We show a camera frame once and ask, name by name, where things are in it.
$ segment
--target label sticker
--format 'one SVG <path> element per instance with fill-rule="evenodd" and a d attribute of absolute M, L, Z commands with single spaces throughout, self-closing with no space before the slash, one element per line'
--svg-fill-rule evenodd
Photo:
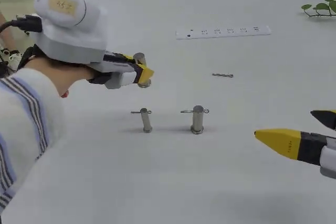
<path fill-rule="evenodd" d="M 58 13 L 75 17 L 78 2 L 73 0 L 49 0 L 49 8 Z"/>

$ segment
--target black cable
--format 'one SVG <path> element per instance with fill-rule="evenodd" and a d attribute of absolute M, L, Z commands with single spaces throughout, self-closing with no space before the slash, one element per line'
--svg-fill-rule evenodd
<path fill-rule="evenodd" d="M 6 28 L 10 27 L 13 25 L 13 20 L 12 21 L 8 21 L 6 23 L 3 23 L 1 26 L 0 26 L 0 33 L 2 33 Z"/>

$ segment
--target power strip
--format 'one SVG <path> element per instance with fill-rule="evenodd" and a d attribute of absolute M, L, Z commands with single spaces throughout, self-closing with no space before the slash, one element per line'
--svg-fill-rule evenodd
<path fill-rule="evenodd" d="M 268 26 L 252 26 L 239 28 L 181 29 L 176 31 L 176 39 L 201 39 L 238 36 L 270 35 Z"/>

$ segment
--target striped sweater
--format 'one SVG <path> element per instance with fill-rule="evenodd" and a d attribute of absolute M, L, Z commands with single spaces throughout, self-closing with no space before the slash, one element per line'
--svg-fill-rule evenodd
<path fill-rule="evenodd" d="M 0 79 L 0 214 L 35 162 L 63 133 L 62 107 L 54 84 L 22 69 Z"/>

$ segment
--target person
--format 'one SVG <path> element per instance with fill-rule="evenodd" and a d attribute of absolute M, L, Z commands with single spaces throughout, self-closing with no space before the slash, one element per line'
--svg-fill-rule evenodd
<path fill-rule="evenodd" d="M 6 18 L 2 12 L 0 12 L 0 25 L 6 22 Z M 0 47 L 0 61 L 5 62 L 9 66 L 10 73 L 8 74 L 14 73 L 17 70 L 22 56 L 16 48 L 11 29 L 7 28 L 2 33 L 0 33 L 0 38 L 4 43 L 4 45 Z"/>
<path fill-rule="evenodd" d="M 34 52 L 23 68 L 0 79 L 0 214 L 35 162 L 62 137 L 60 96 L 76 81 L 95 75 L 83 65 L 42 54 Z"/>

